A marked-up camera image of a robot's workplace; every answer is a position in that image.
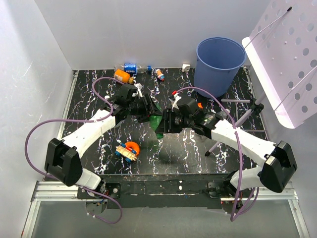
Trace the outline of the green plastic bottle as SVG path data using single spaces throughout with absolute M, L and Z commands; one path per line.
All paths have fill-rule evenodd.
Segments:
M 150 116 L 149 122 L 152 130 L 155 132 L 161 122 L 162 116 Z M 157 139 L 163 139 L 162 133 L 156 133 Z

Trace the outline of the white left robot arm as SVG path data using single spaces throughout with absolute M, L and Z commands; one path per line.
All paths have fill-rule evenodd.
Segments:
M 160 108 L 149 94 L 141 95 L 131 84 L 124 84 L 119 92 L 106 99 L 106 105 L 76 131 L 48 144 L 45 171 L 66 186 L 83 186 L 94 198 L 105 194 L 102 178 L 82 167 L 81 157 L 86 150 L 108 130 L 116 127 L 128 116 L 135 116 L 139 123 L 148 122 L 151 116 L 161 116 Z

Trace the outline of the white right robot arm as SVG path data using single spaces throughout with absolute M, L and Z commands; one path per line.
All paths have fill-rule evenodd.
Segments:
M 281 193 L 297 170 L 291 146 L 280 141 L 275 144 L 253 136 L 226 120 L 224 111 L 207 112 L 190 97 L 177 97 L 171 108 L 163 110 L 163 116 L 155 132 L 157 134 L 180 133 L 191 128 L 198 135 L 224 143 L 252 159 L 258 166 L 243 172 L 231 173 L 224 181 L 225 193 L 235 197 L 242 190 L 264 186 Z

